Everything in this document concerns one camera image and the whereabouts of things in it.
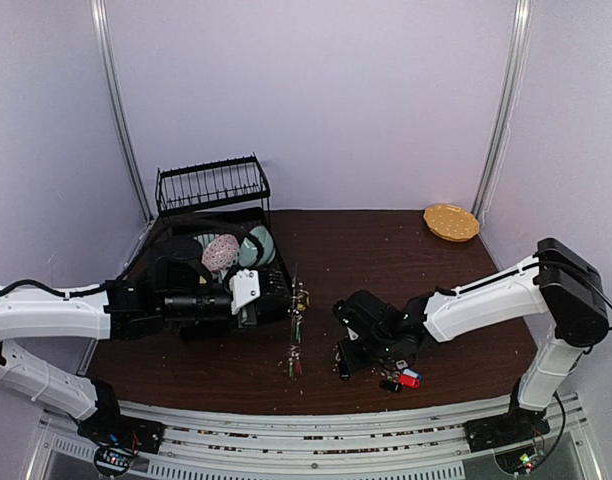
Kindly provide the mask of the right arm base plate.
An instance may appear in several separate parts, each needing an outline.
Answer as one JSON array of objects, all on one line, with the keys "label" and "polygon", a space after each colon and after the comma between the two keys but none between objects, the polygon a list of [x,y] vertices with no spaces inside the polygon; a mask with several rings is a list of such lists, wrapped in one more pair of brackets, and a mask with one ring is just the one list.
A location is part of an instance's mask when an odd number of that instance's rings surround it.
[{"label": "right arm base plate", "polygon": [[498,449],[531,440],[535,434],[545,435],[550,431],[546,419],[515,419],[507,415],[470,420],[464,424],[465,437],[471,452]]}]

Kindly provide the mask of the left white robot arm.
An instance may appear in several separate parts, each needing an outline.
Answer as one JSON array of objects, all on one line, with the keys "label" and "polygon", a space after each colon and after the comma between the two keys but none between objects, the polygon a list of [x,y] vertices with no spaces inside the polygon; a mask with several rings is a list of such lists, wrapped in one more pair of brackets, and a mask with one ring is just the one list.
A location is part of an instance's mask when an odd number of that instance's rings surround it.
[{"label": "left white robot arm", "polygon": [[109,444],[130,433],[113,388],[73,377],[17,344],[19,338],[131,341],[171,330],[184,337],[243,331],[282,318],[290,304],[284,271],[257,256],[210,266],[203,245],[177,236],[152,245],[134,279],[53,289],[35,280],[0,286],[0,385],[70,415]]}]

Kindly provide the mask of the black tagged key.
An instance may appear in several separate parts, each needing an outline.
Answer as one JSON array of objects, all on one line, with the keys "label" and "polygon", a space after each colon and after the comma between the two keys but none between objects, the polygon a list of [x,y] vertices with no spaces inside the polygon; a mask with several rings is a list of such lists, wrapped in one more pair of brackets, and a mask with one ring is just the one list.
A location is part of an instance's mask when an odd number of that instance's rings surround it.
[{"label": "black tagged key", "polygon": [[335,354],[335,363],[339,378],[342,381],[348,381],[350,379],[351,373],[343,355],[340,352],[337,352]]}]

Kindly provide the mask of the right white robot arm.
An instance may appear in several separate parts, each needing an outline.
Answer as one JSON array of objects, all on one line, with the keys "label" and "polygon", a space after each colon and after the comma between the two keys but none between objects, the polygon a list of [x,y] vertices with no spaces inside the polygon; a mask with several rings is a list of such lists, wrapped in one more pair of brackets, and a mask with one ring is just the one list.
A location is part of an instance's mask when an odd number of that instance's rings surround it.
[{"label": "right white robot arm", "polygon": [[333,314],[347,331],[337,344],[342,377],[413,360],[425,338],[446,343],[507,320],[550,315],[550,333],[499,419],[499,433],[512,442],[536,426],[578,359],[612,330],[612,301],[599,271],[555,238],[540,240],[534,254],[510,268],[415,296],[403,309],[359,290],[338,301]]}]

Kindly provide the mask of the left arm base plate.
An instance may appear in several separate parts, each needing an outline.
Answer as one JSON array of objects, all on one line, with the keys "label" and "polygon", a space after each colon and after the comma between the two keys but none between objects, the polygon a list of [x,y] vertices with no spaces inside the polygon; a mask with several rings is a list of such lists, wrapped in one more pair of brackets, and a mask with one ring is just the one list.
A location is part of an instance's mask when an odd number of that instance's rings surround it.
[{"label": "left arm base plate", "polygon": [[165,426],[161,422],[121,415],[106,420],[76,420],[77,433],[97,446],[115,447],[131,454],[157,454]]}]

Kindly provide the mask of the keyring with green tag keys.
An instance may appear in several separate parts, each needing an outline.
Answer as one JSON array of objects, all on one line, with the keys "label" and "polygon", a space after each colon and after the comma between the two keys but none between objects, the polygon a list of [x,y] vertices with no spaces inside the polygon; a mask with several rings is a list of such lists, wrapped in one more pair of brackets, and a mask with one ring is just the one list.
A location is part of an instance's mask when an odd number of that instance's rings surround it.
[{"label": "keyring with green tag keys", "polygon": [[291,380],[303,375],[302,368],[302,330],[304,314],[310,308],[310,293],[294,268],[292,277],[291,304],[288,309],[290,319],[290,340],[287,351],[287,372]]}]

